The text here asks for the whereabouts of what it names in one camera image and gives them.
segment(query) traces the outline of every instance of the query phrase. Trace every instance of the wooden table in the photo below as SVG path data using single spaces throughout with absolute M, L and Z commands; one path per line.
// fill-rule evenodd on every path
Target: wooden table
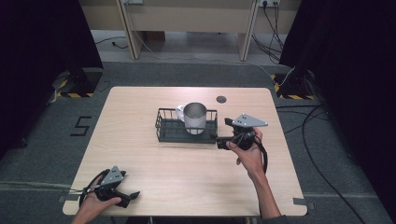
M 225 96 L 227 102 L 217 102 Z M 267 176 L 282 214 L 303 216 L 306 206 L 271 93 L 263 88 L 115 87 L 92 134 L 72 189 L 82 189 L 101 171 L 118 165 L 127 176 L 118 186 L 126 194 L 141 191 L 127 208 L 113 206 L 108 216 L 256 217 L 256 191 L 236 155 L 216 144 L 164 143 L 156 135 L 160 107 L 201 102 L 218 110 L 219 136 L 231 136 L 224 118 L 247 113 L 269 123 L 260 127 L 268 152 Z M 74 215 L 78 202 L 66 201 Z

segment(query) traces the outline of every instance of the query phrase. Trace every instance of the metal cup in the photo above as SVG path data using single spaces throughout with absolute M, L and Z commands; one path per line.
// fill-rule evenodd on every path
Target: metal cup
M 177 116 L 184 122 L 186 131 L 191 134 L 199 134 L 205 130 L 206 111 L 206 107 L 201 103 L 179 105 L 176 109 Z

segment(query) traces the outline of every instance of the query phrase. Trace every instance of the human hand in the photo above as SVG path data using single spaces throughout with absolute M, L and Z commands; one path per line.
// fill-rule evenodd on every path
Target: human hand
M 253 130 L 256 138 L 259 138 L 261 141 L 262 132 L 256 127 Z M 248 150 L 243 150 L 232 142 L 227 142 L 227 147 L 238 156 L 236 164 L 239 165 L 242 163 L 244 165 L 250 179 L 253 179 L 256 175 L 264 175 L 264 170 L 262 169 L 262 151 L 256 143 L 253 143 L 252 147 Z
M 97 185 L 99 179 L 100 176 L 93 182 L 92 185 Z M 99 216 L 103 211 L 105 211 L 108 207 L 120 202 L 121 198 L 119 197 L 102 202 L 96 197 L 95 192 L 88 192 L 84 202 L 78 209 L 78 212 L 76 213 L 72 224 L 89 223 L 97 216 Z

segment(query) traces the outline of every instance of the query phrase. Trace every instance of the sleeve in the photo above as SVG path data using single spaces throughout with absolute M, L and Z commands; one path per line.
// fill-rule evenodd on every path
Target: sleeve
M 288 224 L 288 223 L 289 222 L 286 216 L 273 217 L 262 221 L 262 224 Z

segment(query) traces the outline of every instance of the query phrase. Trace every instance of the gray carpet floor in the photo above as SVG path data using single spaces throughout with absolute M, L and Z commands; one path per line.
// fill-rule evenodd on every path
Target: gray carpet floor
M 313 107 L 301 105 L 319 105 L 323 99 L 278 99 L 271 78 L 254 65 L 104 63 L 104 66 L 92 98 L 57 98 L 26 136 L 28 146 L 9 150 L 0 161 L 0 223 L 71 222 L 58 200 L 73 183 L 106 97 L 114 86 L 149 86 L 154 91 L 158 86 L 268 88 L 279 107 L 278 115 L 304 197 L 312 205 L 306 216 L 289 217 L 290 223 L 361 223 L 329 183 L 344 195 L 365 223 L 391 223 L 361 168 L 348 157 L 326 106 L 316 110 L 316 116 L 305 124 L 303 136 L 301 125 Z M 281 66 L 265 68 L 270 74 L 289 71 Z M 80 132 L 75 129 L 80 116 L 92 117 L 81 123 L 90 128 L 85 136 L 70 136 Z M 39 187 L 23 184 L 32 182 L 39 183 Z M 117 223 L 125 223 L 126 219 L 115 217 Z M 99 217 L 93 223 L 111 220 Z

